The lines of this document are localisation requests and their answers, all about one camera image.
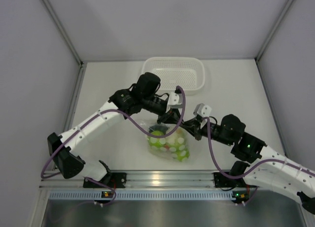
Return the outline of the clear polka dot zip bag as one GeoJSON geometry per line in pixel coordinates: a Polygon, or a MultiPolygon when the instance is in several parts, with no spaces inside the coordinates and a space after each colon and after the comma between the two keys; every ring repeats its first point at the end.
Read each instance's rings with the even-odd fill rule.
{"type": "MultiPolygon", "coordinates": [[[[169,134],[174,124],[159,124],[154,120],[138,120],[139,125],[155,136],[169,134]]],[[[172,134],[164,138],[154,138],[145,135],[145,149],[160,160],[192,163],[200,154],[197,142],[187,131],[178,127],[172,134]]]]}

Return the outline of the pale green fake cabbage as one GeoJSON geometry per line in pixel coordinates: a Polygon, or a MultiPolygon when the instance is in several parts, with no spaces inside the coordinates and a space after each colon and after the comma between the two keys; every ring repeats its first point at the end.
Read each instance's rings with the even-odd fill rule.
{"type": "Polygon", "coordinates": [[[186,148],[187,138],[183,129],[177,129],[166,138],[166,144],[170,146],[170,152],[181,151],[186,148]]]}

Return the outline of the green fake apple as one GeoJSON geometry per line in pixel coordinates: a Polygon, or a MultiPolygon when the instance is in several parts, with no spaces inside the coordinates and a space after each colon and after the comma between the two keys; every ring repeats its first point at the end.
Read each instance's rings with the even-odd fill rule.
{"type": "Polygon", "coordinates": [[[152,151],[165,152],[166,149],[166,139],[165,138],[155,138],[148,136],[148,144],[152,151]]]}
{"type": "Polygon", "coordinates": [[[188,148],[172,153],[172,158],[179,162],[186,162],[189,159],[189,157],[190,152],[188,148]]]}

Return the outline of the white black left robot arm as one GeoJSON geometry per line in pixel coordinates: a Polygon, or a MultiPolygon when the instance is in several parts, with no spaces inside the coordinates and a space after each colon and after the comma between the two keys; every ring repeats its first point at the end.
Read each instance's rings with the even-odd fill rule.
{"type": "Polygon", "coordinates": [[[79,125],[60,135],[55,132],[50,134],[47,138],[50,157],[43,169],[54,162],[65,179],[80,175],[92,178],[100,187],[107,187],[111,182],[108,166],[102,161],[90,159],[85,149],[94,138],[115,124],[126,119],[135,123],[131,116],[142,109],[160,117],[170,115],[173,108],[185,109],[186,96],[180,86],[167,100],[156,95],[159,88],[160,78],[146,72],[129,88],[116,91],[97,112],[79,125]]]}

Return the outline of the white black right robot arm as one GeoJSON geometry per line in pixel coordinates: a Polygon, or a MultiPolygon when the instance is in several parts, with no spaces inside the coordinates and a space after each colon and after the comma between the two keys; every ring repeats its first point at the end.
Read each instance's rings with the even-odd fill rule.
{"type": "Polygon", "coordinates": [[[315,212],[315,173],[281,155],[261,139],[246,133],[245,124],[238,117],[229,114],[221,124],[211,123],[208,117],[196,116],[180,123],[181,128],[197,140],[208,139],[213,164],[222,176],[235,186],[244,183],[262,187],[282,194],[315,212]],[[225,173],[216,161],[212,141],[231,146],[231,153],[237,158],[233,167],[225,173]]]}

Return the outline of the white perforated plastic basket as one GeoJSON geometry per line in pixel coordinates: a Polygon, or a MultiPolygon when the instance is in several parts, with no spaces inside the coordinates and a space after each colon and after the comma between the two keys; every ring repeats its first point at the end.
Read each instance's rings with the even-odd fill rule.
{"type": "Polygon", "coordinates": [[[168,93],[176,86],[182,87],[186,95],[199,93],[205,85],[204,64],[190,57],[152,57],[142,66],[141,73],[150,72],[160,78],[159,93],[168,93]]]}

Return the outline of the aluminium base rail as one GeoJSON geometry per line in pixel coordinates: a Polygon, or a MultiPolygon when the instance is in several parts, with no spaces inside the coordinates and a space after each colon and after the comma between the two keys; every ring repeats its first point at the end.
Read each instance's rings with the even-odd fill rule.
{"type": "Polygon", "coordinates": [[[280,176],[280,172],[274,173],[267,169],[257,168],[254,172],[238,180],[229,181],[219,172],[214,170],[193,171],[115,171],[110,181],[105,185],[116,189],[139,189],[139,188],[218,188],[236,186],[239,188],[260,186],[264,189],[275,191],[292,187],[302,190],[305,185],[314,180],[314,175],[305,174],[301,171],[293,173],[290,177],[280,176]]]}

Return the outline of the aluminium frame post right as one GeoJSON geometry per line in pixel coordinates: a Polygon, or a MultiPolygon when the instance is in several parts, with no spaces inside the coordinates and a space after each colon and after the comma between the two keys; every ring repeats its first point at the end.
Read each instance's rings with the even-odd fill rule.
{"type": "Polygon", "coordinates": [[[277,15],[274,23],[272,24],[270,30],[268,31],[268,34],[266,36],[266,38],[264,39],[256,57],[255,57],[255,62],[258,63],[261,58],[263,57],[264,53],[266,52],[266,50],[268,49],[272,39],[274,38],[274,36],[276,35],[277,31],[279,30],[282,22],[284,21],[284,19],[286,18],[286,16],[288,15],[288,13],[290,12],[292,6],[294,5],[294,3],[296,2],[296,0],[286,0],[283,7],[281,8],[279,14],[277,15]]]}

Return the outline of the aluminium frame post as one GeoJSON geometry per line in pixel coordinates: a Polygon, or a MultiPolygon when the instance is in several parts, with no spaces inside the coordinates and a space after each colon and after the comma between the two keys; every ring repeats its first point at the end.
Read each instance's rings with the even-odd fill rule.
{"type": "Polygon", "coordinates": [[[286,0],[283,7],[281,8],[279,14],[277,15],[274,23],[272,24],[270,30],[268,31],[268,34],[266,36],[266,38],[264,39],[256,57],[255,57],[255,62],[258,63],[261,58],[263,57],[264,53],[266,52],[266,50],[268,49],[272,39],[274,38],[274,36],[276,35],[277,31],[279,30],[282,22],[284,21],[284,19],[286,18],[286,16],[288,15],[288,13],[290,12],[292,6],[294,5],[294,3],[296,2],[296,0],[286,0]]]}
{"type": "Polygon", "coordinates": [[[83,61],[82,61],[81,57],[79,56],[79,54],[77,53],[68,33],[66,32],[60,18],[58,17],[56,11],[54,10],[50,0],[40,0],[40,1],[43,3],[44,8],[48,12],[50,18],[52,19],[55,27],[57,28],[62,40],[64,41],[67,48],[71,52],[73,58],[75,59],[75,61],[78,63],[79,66],[82,66],[83,61]]]}

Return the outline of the aluminium frame post left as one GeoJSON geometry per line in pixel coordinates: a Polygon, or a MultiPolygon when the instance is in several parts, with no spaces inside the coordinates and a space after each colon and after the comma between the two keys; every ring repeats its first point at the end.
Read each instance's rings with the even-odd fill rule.
{"type": "Polygon", "coordinates": [[[82,61],[81,57],[79,56],[79,54],[77,53],[68,33],[66,32],[60,18],[58,17],[56,11],[54,10],[50,0],[40,0],[40,1],[43,3],[44,8],[48,12],[50,18],[52,19],[55,27],[57,28],[62,40],[64,41],[67,48],[71,52],[73,58],[75,59],[75,61],[78,63],[79,66],[82,66],[83,61],[82,61]]]}

